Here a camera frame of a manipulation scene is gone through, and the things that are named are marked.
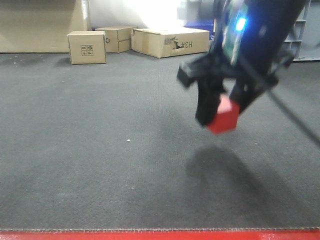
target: printed symbol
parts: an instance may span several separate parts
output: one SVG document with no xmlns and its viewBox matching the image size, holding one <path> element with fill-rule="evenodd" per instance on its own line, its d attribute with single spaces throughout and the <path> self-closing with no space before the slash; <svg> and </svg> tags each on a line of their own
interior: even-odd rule
<svg viewBox="0 0 320 240">
<path fill-rule="evenodd" d="M 93 45 L 81 45 L 81 55 L 82 56 L 93 56 L 94 55 Z"/>
</svg>

